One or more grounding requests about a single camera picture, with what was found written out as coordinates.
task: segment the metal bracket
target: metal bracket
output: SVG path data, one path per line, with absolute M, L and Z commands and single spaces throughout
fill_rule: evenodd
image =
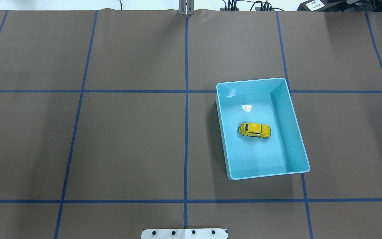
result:
M 194 0 L 179 0 L 179 15 L 194 15 Z
M 141 239 L 228 239 L 228 229 L 195 228 L 195 229 L 147 229 Z

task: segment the white sticker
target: white sticker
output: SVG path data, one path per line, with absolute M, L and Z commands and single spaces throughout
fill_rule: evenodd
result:
M 325 7 L 325 5 L 320 0 L 316 0 L 316 1 L 312 1 L 312 2 L 306 3 L 306 6 L 311 11 L 315 11 L 316 9 L 320 9 L 322 7 Z

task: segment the white floor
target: white floor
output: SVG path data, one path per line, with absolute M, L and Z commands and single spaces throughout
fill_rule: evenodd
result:
M 269 0 L 273 7 L 295 11 L 304 0 Z M 178 0 L 122 0 L 124 10 L 178 9 Z M 195 0 L 195 9 L 219 10 L 223 0 Z M 239 2 L 241 11 L 248 11 L 252 3 Z M 0 0 L 0 10 L 100 10 L 119 9 L 119 0 Z

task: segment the rectangular container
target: rectangular container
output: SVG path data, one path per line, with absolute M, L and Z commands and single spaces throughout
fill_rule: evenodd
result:
M 305 173 L 309 160 L 284 78 L 218 83 L 217 110 L 230 180 Z M 243 122 L 269 124 L 271 137 L 243 137 Z

